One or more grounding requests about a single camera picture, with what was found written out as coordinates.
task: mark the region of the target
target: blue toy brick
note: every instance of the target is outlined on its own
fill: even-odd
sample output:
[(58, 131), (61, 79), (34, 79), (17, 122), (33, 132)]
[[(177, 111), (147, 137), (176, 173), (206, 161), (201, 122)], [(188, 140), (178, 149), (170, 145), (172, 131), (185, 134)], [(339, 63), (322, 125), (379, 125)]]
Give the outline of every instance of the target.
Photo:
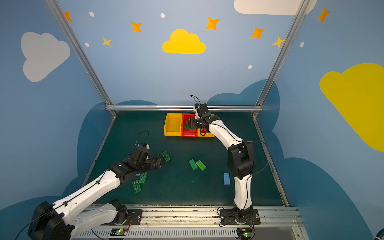
[(229, 180), (229, 173), (224, 173), (224, 185), (231, 185), (231, 181)]

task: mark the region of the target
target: green mat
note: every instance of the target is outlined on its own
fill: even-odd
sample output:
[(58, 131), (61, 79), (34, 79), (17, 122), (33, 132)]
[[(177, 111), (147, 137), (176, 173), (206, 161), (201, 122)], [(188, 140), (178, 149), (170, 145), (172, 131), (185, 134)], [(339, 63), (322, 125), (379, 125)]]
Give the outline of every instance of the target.
[[(98, 177), (108, 166), (130, 155), (138, 134), (149, 131), (146, 141), (153, 155), (167, 151), (171, 160), (164, 167), (149, 171), (142, 191), (135, 193), (132, 179), (110, 191), (95, 203), (105, 204), (118, 199), (123, 204), (161, 205), (232, 205), (235, 197), (235, 183), (230, 176), (230, 185), (223, 184), (223, 173), (229, 173), (227, 150), (217, 138), (211, 137), (165, 137), (166, 112), (119, 112), (112, 130), (104, 144), (89, 178)], [(217, 113), (224, 124), (237, 136), (246, 141), (255, 141), (257, 172), (266, 164), (266, 157), (260, 144), (250, 113)], [(138, 143), (146, 138), (141, 134)], [(193, 171), (189, 160), (201, 160), (207, 168)], [(254, 175), (251, 184), (253, 205), (282, 206), (282, 200), (271, 170)]]

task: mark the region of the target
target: white cloud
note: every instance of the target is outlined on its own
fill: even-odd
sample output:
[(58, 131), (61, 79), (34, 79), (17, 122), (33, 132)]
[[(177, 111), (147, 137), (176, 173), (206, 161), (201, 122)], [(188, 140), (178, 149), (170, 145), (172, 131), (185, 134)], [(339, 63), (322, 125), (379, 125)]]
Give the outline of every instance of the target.
[[(306, 14), (316, 5), (311, 0)], [(301, 0), (235, 0), (235, 10), (242, 14), (295, 15)]]
[(23, 34), (22, 51), (26, 58), (23, 71), (31, 82), (43, 80), (71, 54), (66, 42), (58, 41), (49, 33), (34, 32)]

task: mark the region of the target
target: yellow cloud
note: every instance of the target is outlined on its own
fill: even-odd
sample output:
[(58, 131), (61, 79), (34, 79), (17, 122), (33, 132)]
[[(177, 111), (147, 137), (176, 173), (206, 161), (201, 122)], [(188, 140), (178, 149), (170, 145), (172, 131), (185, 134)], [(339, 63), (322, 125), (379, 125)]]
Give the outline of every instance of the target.
[(163, 43), (163, 51), (166, 53), (203, 53), (207, 47), (200, 42), (199, 37), (184, 29), (176, 29), (169, 37), (169, 41)]
[(329, 72), (320, 88), (364, 142), (384, 152), (384, 67), (363, 63)]

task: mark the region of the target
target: yellow star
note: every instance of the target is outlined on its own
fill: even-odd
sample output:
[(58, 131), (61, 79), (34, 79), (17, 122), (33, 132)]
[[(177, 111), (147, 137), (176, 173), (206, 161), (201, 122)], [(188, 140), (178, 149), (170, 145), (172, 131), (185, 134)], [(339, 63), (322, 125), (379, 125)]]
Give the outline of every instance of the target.
[(277, 45), (280, 48), (281, 43), (284, 42), (284, 41), (285, 41), (285, 39), (281, 40), (280, 36), (278, 36), (277, 37), (277, 42), (272, 44), (272, 45)]
[(140, 30), (140, 25), (141, 25), (141, 23), (138, 23), (138, 24), (133, 23), (133, 22), (131, 22), (131, 23), (132, 23), (132, 26), (133, 26), (132, 32), (134, 32), (134, 31), (138, 31), (138, 32), (141, 33), (141, 30)]
[(208, 26), (205, 30), (213, 29), (216, 31), (216, 24), (218, 23), (218, 21), (219, 21), (219, 19), (212, 20), (212, 19), (208, 18)]
[(253, 35), (251, 36), (251, 39), (252, 38), (258, 38), (260, 39), (262, 37), (262, 32), (265, 30), (265, 28), (263, 29), (258, 29), (255, 27), (255, 32), (253, 33)]
[(72, 19), (70, 18), (70, 12), (66, 12), (66, 13), (64, 13), (64, 16), (65, 16), (65, 18), (68, 20), (68, 21), (72, 21)]
[(112, 40), (107, 41), (107, 40), (105, 40), (104, 38), (103, 38), (103, 40), (104, 40), (103, 45), (108, 45), (109, 47), (111, 47), (111, 46), (109, 45), (109, 42), (112, 41)]
[(323, 12), (321, 13), (321, 15), (320, 15), (317, 19), (318, 19), (318, 20), (321, 20), (321, 22), (323, 23), (325, 17), (326, 17), (330, 12), (331, 12), (331, 11), (327, 11), (327, 10), (325, 10), (325, 8), (324, 8), (324, 9), (323, 9)]

